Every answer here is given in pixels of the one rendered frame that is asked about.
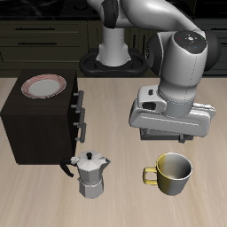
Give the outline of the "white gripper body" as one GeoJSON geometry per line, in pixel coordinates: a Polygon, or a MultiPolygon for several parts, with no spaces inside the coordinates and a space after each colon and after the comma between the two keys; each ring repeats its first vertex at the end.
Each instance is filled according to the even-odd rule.
{"type": "Polygon", "coordinates": [[[215,109],[211,105],[194,103],[185,117],[167,117],[161,113],[139,108],[135,99],[129,115],[129,125],[141,129],[204,137],[209,132],[210,122],[214,116],[215,109]]]}

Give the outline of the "dark kitchen cupboards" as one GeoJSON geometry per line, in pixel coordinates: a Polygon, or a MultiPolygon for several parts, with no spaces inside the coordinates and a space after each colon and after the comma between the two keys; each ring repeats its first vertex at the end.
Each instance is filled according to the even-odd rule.
{"type": "MultiPolygon", "coordinates": [[[[127,27],[124,42],[145,57],[157,32],[127,27]]],[[[103,42],[103,23],[87,0],[0,0],[0,75],[23,69],[74,69],[103,42]]]]}

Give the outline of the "silver moka pot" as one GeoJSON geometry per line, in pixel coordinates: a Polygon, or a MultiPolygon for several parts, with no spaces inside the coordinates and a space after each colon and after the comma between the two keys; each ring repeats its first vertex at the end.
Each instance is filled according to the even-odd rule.
{"type": "Polygon", "coordinates": [[[61,168],[73,177],[68,165],[77,167],[79,173],[79,192],[87,199],[95,199],[104,192],[103,170],[111,163],[100,153],[89,150],[78,157],[65,158],[60,162],[61,168]]]}

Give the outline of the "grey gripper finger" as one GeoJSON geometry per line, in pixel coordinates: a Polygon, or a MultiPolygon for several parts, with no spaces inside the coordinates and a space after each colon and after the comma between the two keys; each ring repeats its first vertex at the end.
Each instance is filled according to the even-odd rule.
{"type": "Polygon", "coordinates": [[[153,140],[153,130],[152,129],[141,129],[140,138],[142,140],[153,140]]]}
{"type": "Polygon", "coordinates": [[[185,134],[180,134],[178,138],[178,142],[184,144],[186,140],[193,140],[192,135],[185,135],[185,134]]]}

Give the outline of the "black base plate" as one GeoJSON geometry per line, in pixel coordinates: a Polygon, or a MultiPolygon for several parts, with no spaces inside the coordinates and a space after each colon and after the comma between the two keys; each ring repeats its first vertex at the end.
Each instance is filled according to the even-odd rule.
{"type": "Polygon", "coordinates": [[[119,67],[103,65],[96,60],[98,54],[98,48],[91,48],[89,52],[81,58],[79,67],[85,77],[142,77],[143,73],[148,68],[145,57],[142,56],[136,48],[129,48],[131,60],[119,67]]]}

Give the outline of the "white plate with red rim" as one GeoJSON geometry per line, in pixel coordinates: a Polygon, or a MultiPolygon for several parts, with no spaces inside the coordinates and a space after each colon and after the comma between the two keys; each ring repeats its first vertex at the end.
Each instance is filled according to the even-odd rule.
{"type": "Polygon", "coordinates": [[[39,74],[27,79],[21,86],[21,92],[28,98],[51,98],[62,92],[66,86],[66,79],[60,75],[39,74]]]}

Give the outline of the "yellow and white mug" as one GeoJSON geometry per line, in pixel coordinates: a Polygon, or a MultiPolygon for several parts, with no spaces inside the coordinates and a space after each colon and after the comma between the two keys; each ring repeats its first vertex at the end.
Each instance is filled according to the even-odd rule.
{"type": "Polygon", "coordinates": [[[179,153],[163,153],[156,161],[155,167],[145,167],[143,182],[157,185],[159,189],[169,195],[176,196],[185,187],[192,174],[192,164],[179,153]],[[147,173],[156,173],[156,180],[146,178],[147,173]]]}

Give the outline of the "dark wooden cabinet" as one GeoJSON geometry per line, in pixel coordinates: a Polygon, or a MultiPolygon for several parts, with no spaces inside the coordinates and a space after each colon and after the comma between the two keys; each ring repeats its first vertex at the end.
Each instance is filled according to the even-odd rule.
{"type": "Polygon", "coordinates": [[[58,165],[85,140],[83,92],[74,69],[25,69],[6,99],[2,119],[14,158],[20,165],[58,165]],[[28,98],[23,83],[39,74],[62,76],[67,86],[52,98],[28,98]]]}

